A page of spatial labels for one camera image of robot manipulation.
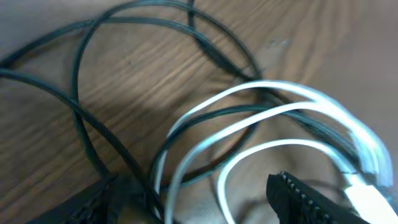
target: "white wire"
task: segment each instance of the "white wire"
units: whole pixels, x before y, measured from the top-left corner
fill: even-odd
[[[358,139],[363,141],[361,146],[363,148],[358,149],[359,158],[361,159],[361,165],[365,172],[370,172],[373,174],[377,174],[378,184],[385,185],[389,187],[392,185],[392,165],[391,165],[391,158],[387,149],[385,148],[382,141],[377,137],[376,134],[372,132],[370,128],[368,128],[365,124],[360,122],[354,116],[352,116],[343,106],[341,106],[336,100],[330,98],[328,95],[314,90],[313,88],[309,88],[304,85],[291,83],[287,81],[279,81],[279,80],[261,80],[261,81],[254,81],[254,82],[247,82],[242,85],[238,85],[232,87],[228,90],[225,90],[210,99],[204,101],[203,103],[199,104],[198,106],[192,108],[190,111],[185,113],[177,122],[172,126],[167,136],[170,136],[186,119],[188,119],[192,114],[196,113],[197,111],[202,110],[203,108],[211,105],[212,103],[222,99],[225,96],[228,96],[234,92],[239,90],[245,90],[248,88],[275,88],[278,90],[285,90],[295,93],[300,96],[304,96],[311,100],[314,100],[319,103],[324,103],[326,105],[333,105],[336,107],[336,111],[342,114],[342,116],[347,117],[350,120],[352,125],[351,129],[353,131],[353,141],[357,141]],[[166,160],[167,151],[162,154],[160,158],[159,165],[157,166],[157,172],[155,176],[155,184],[154,188],[159,193],[160,190],[160,183],[162,180],[162,174],[164,169],[164,164]]]
[[[165,210],[165,223],[166,224],[171,224],[172,223],[172,215],[173,215],[173,210],[175,206],[175,201],[177,199],[177,194],[179,190],[179,186],[182,180],[182,177],[184,173],[187,171],[189,164],[196,158],[196,156],[206,150],[209,146],[214,144],[215,142],[225,138],[226,136],[235,133],[236,131],[239,131],[240,129],[243,129],[247,126],[250,126],[251,124],[254,124],[256,122],[259,122],[263,119],[270,118],[271,116],[275,116],[277,114],[285,113],[291,110],[302,110],[302,109],[307,109],[307,110],[314,110],[320,113],[323,113],[333,119],[335,119],[337,122],[341,123],[343,126],[346,126],[348,129],[351,129],[351,126],[348,125],[348,123],[352,122],[349,120],[348,117],[342,116],[341,113],[336,113],[336,110],[338,108],[336,107],[331,107],[330,104],[319,104],[319,103],[314,103],[314,102],[301,102],[301,103],[291,103],[288,105],[283,105],[283,106],[278,106],[276,108],[269,109],[267,111],[263,111],[261,113],[255,114],[253,116],[250,116],[242,121],[239,121],[237,123],[232,124],[231,126],[228,126],[227,128],[224,128],[221,131],[218,131],[217,133],[211,135],[210,137],[206,138],[203,140],[201,143],[197,144],[191,151],[188,152],[188,154],[182,159],[182,162],[178,165],[171,184],[169,188],[169,193],[167,196],[167,201],[166,201],[166,210]]]
[[[314,140],[304,140],[304,139],[283,139],[283,140],[276,140],[276,141],[271,141],[271,142],[266,142],[257,146],[254,146],[244,152],[239,153],[236,155],[227,165],[224,167],[224,169],[220,172],[220,175],[218,176],[218,183],[217,183],[217,196],[218,196],[218,201],[220,203],[221,211],[223,212],[223,215],[227,221],[228,224],[235,224],[234,218],[232,217],[232,214],[229,210],[228,203],[226,200],[226,195],[225,195],[225,183],[226,179],[228,177],[229,172],[231,169],[242,159],[246,158],[247,156],[250,156],[251,154],[254,154],[255,152],[264,150],[264,149],[269,149],[271,147],[275,146],[283,146],[283,145],[291,145],[291,144],[296,144],[296,145],[303,145],[303,146],[309,146],[313,147],[315,149],[318,149],[319,151],[325,153],[332,161],[337,165],[340,171],[345,172],[345,173],[350,173],[352,174],[353,172],[356,172],[355,168],[347,161],[347,159],[339,153],[335,148],[318,142]],[[346,175],[346,178],[348,181],[351,181],[352,175]]]

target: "wood grain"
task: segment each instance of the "wood grain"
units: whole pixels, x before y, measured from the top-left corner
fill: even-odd
[[[121,2],[125,1],[2,1],[0,30],[6,32],[0,35],[0,57]],[[393,40],[398,18],[391,9],[396,4],[393,0],[198,0],[196,6],[239,36],[262,67],[267,67],[265,78],[326,91],[375,128],[393,150],[398,128],[391,121],[396,120],[397,107],[377,99],[386,97],[391,102],[396,93],[392,58],[397,58]],[[161,7],[128,10],[123,15],[187,22],[184,12]],[[206,22],[197,25],[234,62],[246,66],[229,39]],[[15,69],[67,92],[80,37],[81,32],[61,37],[23,58]],[[280,47],[282,41],[287,42],[285,47]],[[81,104],[117,135],[146,170],[167,131],[184,112],[234,84],[236,79],[209,62],[190,37],[150,25],[105,24],[83,57],[79,93]],[[0,223],[26,222],[99,179],[85,157],[66,106],[42,91],[5,80],[0,82],[0,99]],[[253,99],[251,93],[239,93],[206,110]],[[201,139],[245,116],[230,115],[190,129],[171,149],[166,176]],[[126,170],[112,147],[91,127],[88,130],[107,166]],[[261,124],[249,145],[299,136],[308,137],[285,118],[275,118]],[[233,139],[201,155],[192,169],[222,154]],[[396,151],[391,153],[395,160]],[[242,161],[228,180],[228,202],[237,220],[278,223],[264,199],[268,174],[282,169],[302,179],[339,182],[329,160],[315,151],[285,147],[259,153]],[[216,178],[217,174],[180,191],[175,213],[179,220],[224,223],[214,195]],[[334,192],[319,189],[336,199]]]

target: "coiled black cable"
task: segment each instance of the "coiled black cable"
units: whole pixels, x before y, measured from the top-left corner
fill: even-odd
[[[11,54],[4,60],[0,62],[1,68],[10,68],[12,64],[19,58],[21,58],[24,54],[29,52],[30,50],[42,45],[46,44],[47,42],[57,38],[63,34],[71,32],[73,30],[81,29],[84,27],[89,27],[86,31],[84,38],[82,38],[78,51],[76,53],[76,57],[73,62],[73,71],[72,71],[72,79],[70,85],[70,98],[67,98],[63,93],[59,92],[58,90],[52,88],[51,86],[46,85],[45,83],[40,82],[31,77],[27,77],[20,73],[12,72],[10,70],[0,69],[0,77],[9,78],[16,81],[24,82],[30,85],[34,85],[38,88],[41,88],[60,100],[62,100],[65,104],[67,104],[73,110],[73,117],[76,125],[76,129],[78,131],[79,138],[81,139],[86,153],[90,158],[91,163],[95,167],[95,169],[99,172],[101,176],[107,176],[109,174],[109,170],[103,164],[103,162],[98,157],[91,140],[88,136],[88,133],[83,125],[82,119],[87,120],[90,125],[96,128],[112,145],[115,149],[120,153],[123,159],[126,161],[130,169],[132,169],[134,175],[142,182],[144,188],[146,189],[147,194],[149,195],[149,200],[154,203],[154,205],[159,209],[159,212],[162,213],[163,209],[159,202],[159,196],[154,192],[153,188],[151,187],[149,181],[144,177],[144,173],[141,168],[138,166],[137,162],[131,155],[128,153],[127,149],[120,143],[120,141],[108,130],[106,127],[101,124],[98,120],[96,120],[89,112],[85,111],[84,109],[80,108],[78,104],[78,72],[80,67],[80,61],[83,56],[83,52],[87,43],[90,41],[92,35],[94,34],[95,30],[100,26],[102,23],[142,23],[142,24],[154,24],[159,26],[166,26],[172,29],[179,30],[186,34],[193,36],[198,43],[199,47],[202,51],[219,67],[225,69],[227,72],[232,73],[233,75],[241,78],[244,82],[250,80],[257,80],[262,78],[261,77],[261,70],[256,63],[256,60],[251,55],[250,51],[244,46],[244,44],[223,24],[219,23],[217,20],[212,18],[211,16],[205,14],[204,12],[199,11],[193,7],[194,0],[190,0],[189,4],[184,4],[178,1],[160,1],[160,0],[144,0],[144,1],[136,1],[136,2],[129,2],[126,4],[122,4],[120,6],[114,7],[108,11],[106,11],[102,16],[95,20],[87,20],[82,22],[76,22],[65,26],[59,30],[51,32],[36,41],[26,45],[25,47],[21,48],[20,50],[16,51],[15,53]],[[156,18],[145,18],[145,17],[111,17],[114,13],[132,8],[132,7],[141,7],[141,6],[169,6],[169,7],[176,7],[178,9],[182,9],[188,12],[188,22],[189,27],[178,22],[173,21],[166,21],[163,19],[156,19]],[[245,75],[240,68],[235,66],[235,64],[225,56],[219,49],[217,49],[203,34],[197,32],[195,30],[195,23],[194,23],[194,16],[201,17],[204,20],[207,20],[213,26],[219,28],[220,31],[224,32],[228,37],[232,39],[232,41],[238,46],[240,51],[242,51],[243,55],[248,60],[250,67],[254,71],[253,77],[249,77]],[[264,105],[266,102],[270,102],[269,106]],[[211,113],[204,114],[202,116],[198,116],[196,118],[191,119],[184,123],[180,129],[178,129],[178,133],[176,132],[173,134],[165,144],[159,149],[157,155],[160,154],[163,150],[167,150],[167,148],[173,143],[175,138],[177,138],[181,133],[183,133],[187,128],[190,126],[202,122],[206,119],[213,118],[215,116],[221,116],[223,114],[229,113],[237,113],[240,111],[260,111],[266,110],[271,108],[272,106],[281,105],[284,103],[290,103],[291,100],[286,98],[285,96],[281,95],[277,91],[274,90],[259,90],[258,91],[258,101],[261,105],[252,105],[250,106],[242,106],[237,108],[226,108],[224,110],[214,111]],[[357,162],[358,157],[354,153],[353,147],[342,135],[338,134],[336,131],[330,129],[328,126],[324,124],[310,119],[308,116],[303,114],[300,111],[293,111],[287,114],[294,120],[298,122],[303,128],[305,128],[310,134],[315,136],[317,139],[325,141],[328,144],[339,149],[345,156],[347,156],[352,162]],[[193,182],[199,181],[202,178],[209,176],[214,170],[219,169],[223,166],[226,162],[229,161],[246,143],[246,141],[250,138],[250,136],[255,132],[257,128],[257,124],[250,126],[247,131],[242,135],[242,137],[236,142],[236,144],[223,156],[221,156],[216,161],[212,162],[210,165],[198,169],[189,173],[186,178],[184,178],[183,185],[188,185]],[[156,166],[157,162],[159,161],[159,156],[156,156],[151,163],[150,173],[153,173],[154,167]]]

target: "wooden surface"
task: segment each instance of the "wooden surface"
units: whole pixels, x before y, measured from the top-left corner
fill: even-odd
[[[0,2],[0,57],[65,24],[92,18],[124,1],[3,0]],[[304,83],[341,101],[385,141],[393,161],[398,124],[398,77],[394,0],[198,0],[198,8],[223,21],[254,52],[264,78]],[[125,15],[186,22],[175,9],[147,7]],[[198,29],[238,65],[246,64],[217,30]],[[81,32],[32,52],[15,67],[68,91],[73,54]],[[287,41],[285,47],[279,44]],[[197,49],[192,38],[150,25],[103,25],[83,57],[82,105],[102,121],[145,170],[171,125],[197,103],[237,84]],[[207,110],[249,103],[239,93]],[[198,125],[171,149],[166,176],[195,143],[246,114]],[[112,147],[92,128],[90,136],[111,170],[126,170]],[[261,124],[250,146],[305,136],[284,118]],[[201,155],[192,168],[219,156],[233,138]],[[227,197],[242,223],[278,223],[265,200],[269,173],[287,170],[301,179],[338,185],[330,161],[297,147],[260,152],[231,172]],[[70,110],[35,88],[0,81],[0,223],[23,223],[98,180],[76,137]],[[217,174],[182,189],[175,216],[184,223],[224,223],[213,186]],[[338,200],[334,192],[319,188]]]

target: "cable bundle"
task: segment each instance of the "cable bundle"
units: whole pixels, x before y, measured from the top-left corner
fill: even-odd
[[[316,90],[289,82],[260,81],[262,80],[261,69],[246,46],[222,23],[218,22],[208,14],[194,8],[193,2],[194,0],[189,0],[188,4],[185,4],[179,1],[144,0],[128,2],[120,6],[116,6],[106,11],[96,19],[76,22],[62,27],[61,29],[53,31],[11,54],[0,62],[0,77],[36,86],[37,88],[40,88],[57,97],[63,103],[68,105],[73,111],[73,120],[76,124],[76,130],[83,143],[88,158],[98,173],[102,177],[107,177],[109,175],[109,170],[98,157],[83,124],[83,119],[92,125],[92,127],[94,127],[101,135],[103,135],[104,138],[121,155],[128,167],[131,169],[132,173],[137,177],[145,189],[148,206],[154,206],[155,212],[159,213],[159,218],[162,219],[164,217],[166,223],[172,223],[172,214],[178,189],[181,186],[186,186],[202,180],[211,175],[215,170],[218,170],[222,167],[224,167],[224,169],[218,182],[218,196],[226,219],[228,222],[233,223],[233,219],[228,211],[228,207],[226,206],[225,196],[223,193],[226,176],[228,175],[229,170],[232,169],[239,159],[242,159],[251,153],[268,147],[283,144],[303,144],[323,151],[333,159],[333,161],[338,165],[339,169],[345,173],[345,177],[348,182],[353,185],[364,183],[386,187],[390,187],[392,185],[392,167],[389,154],[381,140],[366,125],[358,121],[335,100]],[[143,6],[174,7],[183,11],[187,11],[188,26],[174,21],[151,17],[113,16],[113,14],[125,9]],[[214,44],[212,44],[211,41],[209,41],[203,34],[196,31],[194,21],[195,16],[218,28],[220,32],[225,33],[236,44],[238,49],[248,61],[249,66],[254,71],[253,77],[245,75],[242,70],[237,67]],[[245,82],[242,85],[233,87],[210,98],[183,115],[170,129],[166,141],[160,147],[156,156],[152,160],[150,171],[147,175],[139,167],[138,163],[130,155],[128,150],[121,144],[120,140],[103,123],[99,122],[89,111],[82,108],[79,104],[78,75],[80,62],[88,42],[95,33],[96,29],[102,23],[154,24],[158,26],[169,27],[171,29],[188,34],[195,39],[199,48],[201,48],[201,50],[212,62]],[[79,44],[73,61],[69,96],[32,76],[9,69],[16,60],[21,58],[24,54],[32,49],[46,44],[47,42],[63,34],[82,28],[86,28],[86,32]],[[252,105],[233,106],[230,108],[224,108],[201,114],[195,117],[192,116],[194,113],[216,102],[217,100],[220,100],[224,96],[239,90],[250,88],[255,88],[257,94],[257,100]],[[291,91],[292,93],[304,96],[311,101],[294,103],[286,96],[280,94],[278,90]],[[351,136],[351,141],[347,140],[339,132],[330,128],[326,124],[323,124],[321,121],[310,118],[302,110],[314,110],[335,119],[348,129]],[[183,161],[174,173],[171,184],[160,184],[167,150],[182,133],[184,133],[193,125],[208,119],[244,111],[252,111],[253,115],[240,122],[232,124],[231,126],[215,133],[199,143],[184,157]],[[290,117],[292,121],[295,121],[300,127],[310,133],[318,141],[288,139],[267,142],[238,154],[239,150],[244,147],[245,143],[256,131],[258,123],[263,119],[278,114]],[[201,169],[185,174],[189,164],[198,153],[206,150],[206,148],[211,146],[214,142],[219,141],[220,139],[223,139],[243,128],[247,128],[246,132],[226,154],[222,155],[219,159],[206,167],[202,167]],[[368,178],[368,175],[365,175],[365,173],[374,174],[376,176],[377,184],[373,183],[372,180]],[[169,188],[169,196],[167,197],[166,210],[164,210],[159,199],[159,193],[161,189],[167,188]]]

